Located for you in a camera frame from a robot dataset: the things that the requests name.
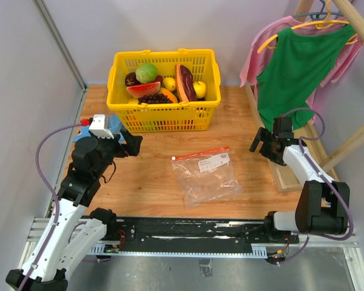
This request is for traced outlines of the watermelon slice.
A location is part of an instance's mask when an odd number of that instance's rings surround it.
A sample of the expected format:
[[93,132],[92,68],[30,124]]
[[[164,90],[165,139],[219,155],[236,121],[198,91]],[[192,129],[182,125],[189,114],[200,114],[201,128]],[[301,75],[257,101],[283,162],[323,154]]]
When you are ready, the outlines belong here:
[[160,87],[161,83],[157,81],[148,84],[133,85],[130,87],[126,87],[126,90],[130,96],[138,99],[140,97],[143,97],[144,95],[156,94],[160,90]]

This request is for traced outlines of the clear zip top bag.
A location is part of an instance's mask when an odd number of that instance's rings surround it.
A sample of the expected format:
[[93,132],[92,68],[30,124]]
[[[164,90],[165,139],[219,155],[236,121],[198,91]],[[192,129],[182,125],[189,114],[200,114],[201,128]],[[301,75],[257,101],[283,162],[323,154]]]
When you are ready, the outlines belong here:
[[243,193],[237,181],[230,148],[220,147],[170,159],[186,207],[233,198]]

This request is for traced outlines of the papaya half slice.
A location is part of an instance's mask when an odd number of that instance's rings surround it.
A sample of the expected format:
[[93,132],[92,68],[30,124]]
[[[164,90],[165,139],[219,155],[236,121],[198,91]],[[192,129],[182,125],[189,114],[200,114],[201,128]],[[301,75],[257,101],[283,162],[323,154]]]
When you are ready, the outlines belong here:
[[176,87],[181,102],[198,101],[197,94],[193,87],[193,75],[190,70],[182,65],[175,66]]

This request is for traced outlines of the yellow plastic basket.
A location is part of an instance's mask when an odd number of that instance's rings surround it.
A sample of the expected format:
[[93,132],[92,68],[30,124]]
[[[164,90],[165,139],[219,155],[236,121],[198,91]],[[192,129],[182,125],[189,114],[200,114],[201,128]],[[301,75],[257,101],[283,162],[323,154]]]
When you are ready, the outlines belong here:
[[[192,73],[194,81],[206,84],[205,100],[176,104],[134,103],[124,79],[145,63],[153,64],[163,77],[174,77],[176,65],[184,65]],[[208,48],[118,52],[109,73],[106,104],[131,133],[207,130],[221,102],[220,82],[215,53]]]

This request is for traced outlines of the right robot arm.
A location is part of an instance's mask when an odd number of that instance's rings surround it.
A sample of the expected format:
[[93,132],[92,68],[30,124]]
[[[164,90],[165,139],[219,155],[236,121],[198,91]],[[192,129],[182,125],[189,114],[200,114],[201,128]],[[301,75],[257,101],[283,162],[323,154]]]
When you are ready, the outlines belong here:
[[285,232],[294,232],[347,240],[354,230],[349,186],[329,176],[315,162],[303,138],[294,138],[292,132],[272,133],[260,127],[249,151],[254,152],[260,142],[259,153],[280,166],[288,166],[302,186],[295,210],[266,215],[264,238],[275,243]]

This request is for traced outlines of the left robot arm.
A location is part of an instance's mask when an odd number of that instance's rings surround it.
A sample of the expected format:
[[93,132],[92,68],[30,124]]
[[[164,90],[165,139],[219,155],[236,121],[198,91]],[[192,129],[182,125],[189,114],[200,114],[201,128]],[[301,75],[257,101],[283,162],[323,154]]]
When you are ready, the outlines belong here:
[[57,202],[47,227],[29,259],[20,269],[10,270],[5,281],[15,290],[66,290],[69,279],[90,249],[101,239],[117,236],[116,214],[96,209],[80,233],[72,236],[79,219],[101,187],[100,179],[116,158],[138,156],[142,136],[122,129],[119,135],[95,134],[75,143],[72,163],[61,182]]

